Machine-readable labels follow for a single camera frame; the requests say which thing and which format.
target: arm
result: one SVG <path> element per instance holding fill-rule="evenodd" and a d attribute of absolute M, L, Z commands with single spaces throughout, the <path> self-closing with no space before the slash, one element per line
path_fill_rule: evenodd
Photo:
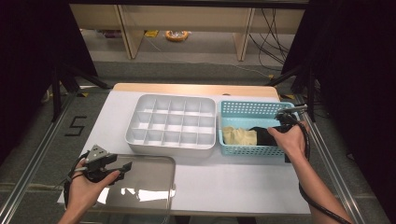
<path fill-rule="evenodd" d="M 352 223 L 347 211 L 330 192 L 305 158 L 305 141 L 300 127 L 295 125 L 287 133 L 280 133 L 274 128 L 268 128 L 268 133 L 275 138 L 278 146 L 288 155 L 306 194 L 314 202 Z M 312 206 L 309 206 L 309 209 L 311 210 L 314 223 L 338 223 Z"/>
<path fill-rule="evenodd" d="M 82 167 L 84 162 L 84 160 L 81 160 L 76 168 Z M 73 182 L 70 186 L 67 209 L 58 224 L 79 223 L 88 209 L 95 205 L 95 202 L 102 190 L 112 183 L 119 174 L 120 171 L 114 171 L 110 175 L 106 176 L 102 181 L 92 183 L 82 175 L 81 172 L 75 173 L 73 175 Z"/>

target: hand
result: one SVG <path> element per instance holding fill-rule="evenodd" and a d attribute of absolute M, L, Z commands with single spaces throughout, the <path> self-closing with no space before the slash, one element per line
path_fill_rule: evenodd
<path fill-rule="evenodd" d="M 82 167 L 85 160 L 81 160 L 76 168 Z M 82 174 L 73 174 L 73 181 L 70 185 L 69 203 L 66 212 L 59 223 L 78 223 L 82 216 L 95 205 L 102 190 L 111 184 L 120 175 L 120 171 L 114 171 L 106 176 L 102 181 L 93 183 Z"/>
<path fill-rule="evenodd" d="M 309 132 L 309 128 L 307 128 L 306 122 L 302 121 L 301 123 Z M 285 151 L 290 159 L 301 156 L 304 157 L 305 140 L 303 132 L 298 125 L 294 125 L 286 133 L 280 133 L 274 128 L 268 128 L 267 130 L 268 133 L 275 138 L 277 145 Z"/>

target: transparent tray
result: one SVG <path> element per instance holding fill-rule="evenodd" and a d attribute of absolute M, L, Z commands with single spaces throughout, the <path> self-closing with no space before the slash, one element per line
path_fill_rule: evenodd
<path fill-rule="evenodd" d="M 155 218 L 155 222 L 150 222 L 153 224 L 168 223 L 172 197 L 176 194 L 175 161 L 171 157 L 119 155 L 106 168 L 119 168 L 130 161 L 131 170 L 102 191 L 93 210 L 131 214 L 131 218 Z"/>

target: white tabletop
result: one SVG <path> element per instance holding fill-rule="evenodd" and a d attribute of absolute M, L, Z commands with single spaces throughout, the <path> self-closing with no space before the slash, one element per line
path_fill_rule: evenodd
<path fill-rule="evenodd" d="M 112 91 L 82 149 L 98 145 L 111 153 L 134 154 L 125 140 L 139 97 L 146 92 Z M 278 102 L 270 97 L 206 95 L 221 100 Z M 224 156 L 216 143 L 209 158 L 174 157 L 176 195 L 171 214 L 230 216 L 309 214 L 298 179 L 283 158 Z"/>

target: blue basket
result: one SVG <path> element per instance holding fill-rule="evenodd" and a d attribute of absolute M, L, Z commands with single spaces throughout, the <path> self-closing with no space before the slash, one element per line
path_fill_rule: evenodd
<path fill-rule="evenodd" d="M 279 109 L 294 107 L 291 103 L 265 103 L 265 102 L 220 102 L 219 141 L 223 155 L 258 155 L 258 156 L 284 156 L 279 147 L 273 146 L 240 146 L 225 145 L 222 137 L 222 128 L 232 126 L 235 129 L 250 129 L 253 127 L 274 127 L 280 123 L 275 119 Z"/>

